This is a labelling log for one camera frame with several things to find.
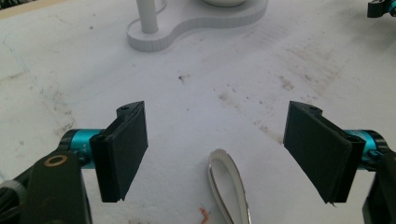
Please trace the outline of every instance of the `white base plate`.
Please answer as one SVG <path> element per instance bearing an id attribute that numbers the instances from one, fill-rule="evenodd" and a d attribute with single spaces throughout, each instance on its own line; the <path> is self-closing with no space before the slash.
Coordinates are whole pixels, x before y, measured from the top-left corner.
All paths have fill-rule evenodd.
<path id="1" fill-rule="evenodd" d="M 233 28 L 258 21 L 268 0 L 247 0 L 237 7 L 214 7 L 202 0 L 168 0 L 157 15 L 159 31 L 144 34 L 139 20 L 127 28 L 132 48 L 154 52 L 168 48 L 183 33 L 198 28 Z"/>

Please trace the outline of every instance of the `black gripper pad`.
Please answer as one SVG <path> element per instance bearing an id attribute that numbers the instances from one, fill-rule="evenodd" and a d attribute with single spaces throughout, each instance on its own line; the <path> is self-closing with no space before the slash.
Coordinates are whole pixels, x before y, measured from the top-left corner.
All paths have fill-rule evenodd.
<path id="1" fill-rule="evenodd" d="M 345 203 L 365 142 L 321 114 L 312 105 L 290 102 L 283 143 L 325 203 Z"/>
<path id="2" fill-rule="evenodd" d="M 102 201 L 124 200 L 149 146 L 144 102 L 117 109 L 117 118 L 90 144 Z"/>

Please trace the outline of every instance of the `white table surface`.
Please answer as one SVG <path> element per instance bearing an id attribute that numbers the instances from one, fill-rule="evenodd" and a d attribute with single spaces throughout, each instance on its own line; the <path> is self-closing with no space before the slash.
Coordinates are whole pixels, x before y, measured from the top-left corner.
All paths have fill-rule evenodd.
<path id="1" fill-rule="evenodd" d="M 155 53 L 128 46 L 135 1 L 69 0 L 2 19 L 0 181 L 65 131 L 105 128 L 116 108 L 144 100 L 149 148 L 125 202 L 102 203 L 95 171 L 83 171 L 94 223 L 201 223 L 201 206 L 223 223 L 206 177 L 219 147 L 239 167 L 253 223 L 363 223 L 373 174 L 358 171 L 333 207 L 281 142 L 294 100 L 396 146 L 396 20 L 367 19 L 366 7 L 270 0 L 252 25 L 188 32 Z"/>

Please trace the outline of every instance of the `white cylindrical post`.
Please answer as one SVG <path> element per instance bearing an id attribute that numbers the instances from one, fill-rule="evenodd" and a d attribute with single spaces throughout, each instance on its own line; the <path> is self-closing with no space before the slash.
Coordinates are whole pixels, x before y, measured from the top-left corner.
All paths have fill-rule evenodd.
<path id="1" fill-rule="evenodd" d="M 155 11 L 155 0 L 136 0 L 139 11 L 142 32 L 153 34 L 158 31 L 157 13 Z"/>

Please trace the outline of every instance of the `teal anodized part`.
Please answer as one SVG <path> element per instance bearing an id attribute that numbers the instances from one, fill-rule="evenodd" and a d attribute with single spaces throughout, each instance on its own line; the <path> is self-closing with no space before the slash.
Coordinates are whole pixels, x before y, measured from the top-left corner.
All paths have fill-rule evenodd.
<path id="1" fill-rule="evenodd" d="M 393 14 L 395 13 L 394 11 L 396 11 L 396 0 L 392 1 L 391 3 L 389 3 L 388 5 L 388 13 L 390 13 L 392 16 L 394 16 Z"/>
<path id="2" fill-rule="evenodd" d="M 361 160 L 371 161 L 372 159 L 369 157 L 370 150 L 377 150 L 374 138 L 363 130 L 344 130 L 344 131 L 351 135 L 357 136 L 366 142 L 366 145 L 364 145 L 364 150 L 361 156 Z"/>
<path id="3" fill-rule="evenodd" d="M 90 144 L 90 138 L 101 132 L 102 129 L 80 129 L 73 136 L 70 144 L 70 150 L 81 153 L 84 157 L 90 159 L 90 163 L 84 165 L 83 169 L 94 169 L 95 164 L 92 157 L 92 149 Z"/>

